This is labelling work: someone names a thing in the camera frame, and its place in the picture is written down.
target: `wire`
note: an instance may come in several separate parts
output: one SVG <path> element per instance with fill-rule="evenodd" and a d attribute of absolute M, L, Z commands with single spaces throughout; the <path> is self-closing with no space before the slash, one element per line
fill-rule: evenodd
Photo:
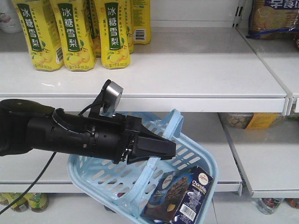
<path fill-rule="evenodd" d="M 97 103 L 92 103 L 92 104 L 88 105 L 87 107 L 85 107 L 78 115 L 82 116 L 83 113 L 85 113 L 88 109 L 90 109 L 94 106 L 99 106 L 99 105 L 103 105 L 103 104 L 107 104 L 107 102 L 106 101 L 100 101 L 100 102 L 97 102 Z"/>
<path fill-rule="evenodd" d="M 56 155 L 56 152 L 53 152 L 52 156 L 49 158 L 47 164 L 45 165 L 45 167 L 43 168 L 43 170 L 40 172 L 40 174 L 37 176 L 37 178 L 32 182 L 32 184 L 17 198 L 15 199 L 13 202 L 11 202 L 8 206 L 6 206 L 4 209 L 2 209 L 0 211 L 0 215 L 5 212 L 7 209 L 9 209 L 14 203 L 18 202 L 19 200 L 21 200 L 25 194 L 27 194 L 30 189 L 36 184 L 36 182 L 38 182 L 38 180 L 42 177 L 42 175 L 44 174 L 44 172 L 46 171 L 46 169 L 48 168 L 48 166 L 50 165 L 50 163 L 52 162 L 52 160 L 54 159 L 54 156 Z"/>

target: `shopping basket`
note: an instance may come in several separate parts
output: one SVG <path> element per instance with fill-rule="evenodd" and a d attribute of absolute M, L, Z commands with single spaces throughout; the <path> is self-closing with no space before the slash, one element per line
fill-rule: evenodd
<path fill-rule="evenodd" d="M 174 141 L 177 144 L 176 156 L 172 160 L 150 158 L 130 165 L 125 162 L 116 165 L 110 160 L 70 155 L 68 172 L 71 181 L 133 223 L 153 224 L 153 220 L 141 217 L 140 213 L 162 174 L 199 165 L 214 178 L 196 220 L 196 224 L 202 224 L 218 181 L 215 159 L 201 145 L 181 133 L 184 118 L 179 111 L 172 110 L 164 119 L 150 112 L 132 112 L 130 115 L 142 118 L 142 124 L 155 134 Z"/>

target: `white shelf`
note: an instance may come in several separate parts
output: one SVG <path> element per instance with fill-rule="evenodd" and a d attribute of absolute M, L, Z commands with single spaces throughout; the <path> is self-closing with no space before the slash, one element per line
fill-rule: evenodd
<path fill-rule="evenodd" d="M 299 197 L 299 125 L 286 120 L 263 130 L 225 126 L 252 197 Z"/>
<path fill-rule="evenodd" d="M 108 212 L 103 205 L 85 194 L 49 194 L 50 203 L 43 213 L 30 210 L 17 213 L 7 210 L 1 215 L 2 224 L 131 224 L 124 217 Z M 248 192 L 242 196 L 215 193 L 204 224 L 297 224 L 299 213 L 283 202 L 272 215 L 262 214 Z"/>
<path fill-rule="evenodd" d="M 248 35 L 246 29 L 239 31 L 261 62 L 286 91 L 290 99 L 287 110 L 287 115 L 289 115 L 293 101 L 299 97 L 299 76 L 296 73 L 299 52 L 295 48 L 293 40 L 254 40 L 246 38 Z"/>
<path fill-rule="evenodd" d="M 120 111 L 283 112 L 286 93 L 234 28 L 153 28 L 132 63 L 88 72 L 34 70 L 22 33 L 0 33 L 0 100 L 27 98 L 66 111 L 93 102 L 107 79 Z"/>
<path fill-rule="evenodd" d="M 213 205 L 217 224 L 297 224 L 299 213 L 287 202 L 282 202 L 272 215 L 261 213 L 256 207 L 256 199 L 244 189 L 241 196 L 233 193 L 215 193 Z"/>
<path fill-rule="evenodd" d="M 216 191 L 240 191 L 241 177 L 216 113 L 184 113 L 183 133 L 215 157 L 220 170 Z M 32 150 L 27 154 L 0 157 L 0 192 L 23 192 L 38 176 L 52 152 Z M 56 154 L 31 192 L 78 193 L 67 173 L 68 154 Z"/>

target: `juice bottle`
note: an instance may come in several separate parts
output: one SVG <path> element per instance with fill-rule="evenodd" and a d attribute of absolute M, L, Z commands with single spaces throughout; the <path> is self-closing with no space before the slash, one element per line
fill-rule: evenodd
<path fill-rule="evenodd" d="M 49 200 L 45 193 L 27 193 L 24 198 L 34 212 L 43 212 L 49 205 Z"/>
<path fill-rule="evenodd" d="M 1 193 L 1 195 L 8 200 L 8 203 L 11 203 L 15 199 L 17 199 L 21 195 L 21 193 Z M 13 211 L 22 212 L 28 208 L 28 203 L 25 198 L 21 198 L 19 201 L 14 203 L 10 208 Z"/>
<path fill-rule="evenodd" d="M 71 71 L 88 71 L 95 66 L 93 42 L 86 14 L 86 0 L 50 0 L 64 55 Z"/>
<path fill-rule="evenodd" d="M 89 21 L 90 34 L 93 40 L 93 51 L 96 57 L 101 57 L 101 39 L 98 15 L 95 9 L 94 0 L 87 0 L 87 18 Z"/>
<path fill-rule="evenodd" d="M 131 0 L 131 12 L 134 44 L 150 43 L 150 0 Z"/>
<path fill-rule="evenodd" d="M 8 200 L 5 197 L 3 197 L 1 193 L 0 193 L 0 204 L 8 205 Z"/>
<path fill-rule="evenodd" d="M 126 17 L 126 25 L 127 25 L 128 47 L 129 47 L 129 52 L 132 53 L 134 51 L 134 44 L 133 44 L 131 0 L 125 0 L 125 17 Z"/>
<path fill-rule="evenodd" d="M 63 62 L 55 17 L 49 0 L 12 0 L 25 34 L 34 67 L 55 71 Z"/>
<path fill-rule="evenodd" d="M 101 36 L 101 60 L 107 69 L 122 69 L 131 62 L 128 49 L 125 0 L 94 0 Z"/>

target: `chocolate box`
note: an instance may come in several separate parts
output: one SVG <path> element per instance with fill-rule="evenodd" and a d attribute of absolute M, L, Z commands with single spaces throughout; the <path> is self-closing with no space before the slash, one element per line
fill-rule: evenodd
<path fill-rule="evenodd" d="M 141 216 L 172 224 L 193 224 L 212 181 L 200 166 L 164 173 Z"/>

